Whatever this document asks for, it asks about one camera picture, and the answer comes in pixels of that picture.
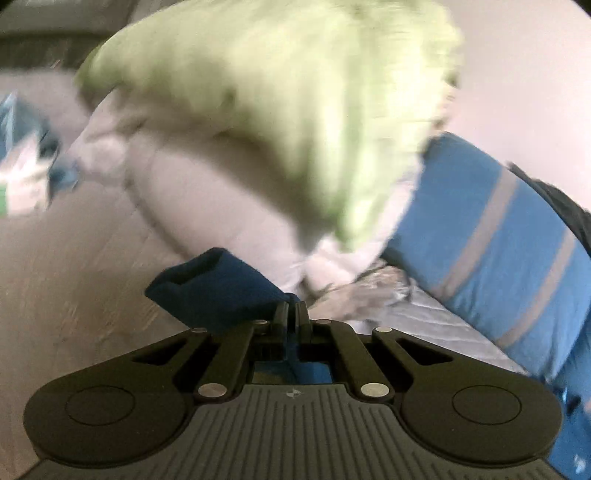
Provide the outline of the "dark blue sweatshirt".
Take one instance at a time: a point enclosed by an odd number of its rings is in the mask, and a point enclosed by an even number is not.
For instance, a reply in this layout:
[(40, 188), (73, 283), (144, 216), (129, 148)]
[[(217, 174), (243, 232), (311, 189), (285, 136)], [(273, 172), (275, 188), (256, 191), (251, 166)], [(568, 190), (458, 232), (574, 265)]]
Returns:
[(252, 328), (257, 320), (273, 321), (283, 304), (294, 313), (301, 303), (224, 248), (211, 248), (162, 271), (144, 295), (185, 326), (218, 337)]

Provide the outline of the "left blue striped pillow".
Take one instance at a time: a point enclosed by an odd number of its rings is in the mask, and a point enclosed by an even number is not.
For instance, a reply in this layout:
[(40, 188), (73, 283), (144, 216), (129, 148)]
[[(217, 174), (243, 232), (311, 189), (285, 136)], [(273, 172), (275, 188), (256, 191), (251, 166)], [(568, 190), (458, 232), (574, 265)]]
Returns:
[(556, 378), (590, 311), (590, 258), (525, 181), (453, 135), (424, 156), (385, 259), (535, 376)]

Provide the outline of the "dark garment behind pillows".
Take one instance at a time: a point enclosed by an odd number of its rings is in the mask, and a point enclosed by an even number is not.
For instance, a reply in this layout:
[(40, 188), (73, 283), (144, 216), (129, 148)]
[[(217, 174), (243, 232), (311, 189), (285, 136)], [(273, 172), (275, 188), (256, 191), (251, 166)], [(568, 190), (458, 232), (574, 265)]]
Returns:
[(557, 213), (591, 256), (591, 213), (554, 185), (528, 176), (515, 164), (509, 170), (534, 189)]

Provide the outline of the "cluttered items beside bed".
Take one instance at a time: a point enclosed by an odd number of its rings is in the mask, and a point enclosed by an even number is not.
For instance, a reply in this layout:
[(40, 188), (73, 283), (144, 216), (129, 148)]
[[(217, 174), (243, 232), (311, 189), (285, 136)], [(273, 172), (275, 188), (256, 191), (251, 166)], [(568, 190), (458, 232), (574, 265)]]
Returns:
[(1, 216), (47, 210), (53, 196), (73, 189), (77, 164), (61, 152), (49, 120), (12, 92), (1, 100)]

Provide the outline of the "white and green duvet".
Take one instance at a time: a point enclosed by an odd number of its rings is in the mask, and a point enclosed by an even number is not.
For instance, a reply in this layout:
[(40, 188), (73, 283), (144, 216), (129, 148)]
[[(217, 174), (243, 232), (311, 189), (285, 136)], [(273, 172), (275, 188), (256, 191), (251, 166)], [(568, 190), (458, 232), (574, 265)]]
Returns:
[(182, 1), (96, 47), (72, 146), (185, 253), (352, 283), (406, 213), (462, 37), (437, 1)]

